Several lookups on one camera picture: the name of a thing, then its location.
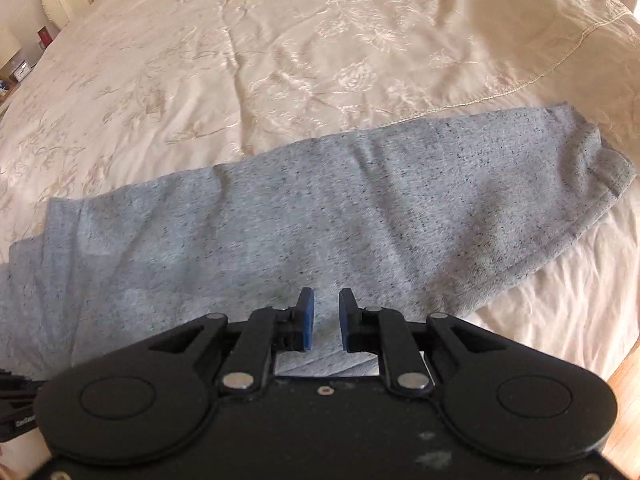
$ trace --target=screw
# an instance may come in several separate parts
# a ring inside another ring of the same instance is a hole
[[[232,372],[222,378],[222,384],[232,390],[246,390],[254,384],[254,378],[244,372]]]
[[[318,393],[322,396],[333,395],[335,390],[331,386],[320,386]]]
[[[398,377],[398,384],[408,390],[422,390],[429,384],[429,378],[425,374],[409,372]]]

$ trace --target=folded gray fabric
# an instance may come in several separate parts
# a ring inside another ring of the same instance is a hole
[[[283,372],[363,372],[338,291],[410,320],[463,316],[553,259],[634,177],[567,105],[309,139],[85,200],[1,271],[0,367],[42,378],[207,312],[316,293],[314,350]]]

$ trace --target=wooden floor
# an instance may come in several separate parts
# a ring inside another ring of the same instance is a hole
[[[618,398],[618,421],[603,455],[640,480],[640,340],[608,382]]]

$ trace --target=white wall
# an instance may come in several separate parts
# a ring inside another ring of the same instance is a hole
[[[40,0],[0,0],[0,24],[8,25],[18,38],[27,61],[40,57],[38,31],[47,27],[55,37],[57,28],[47,19]]]

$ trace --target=white bed sheet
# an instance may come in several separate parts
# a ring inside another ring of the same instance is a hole
[[[0,123],[0,258],[52,196],[421,115],[569,101],[638,165],[639,30],[617,0],[98,0]],[[639,333],[639,197],[473,322],[606,378]]]

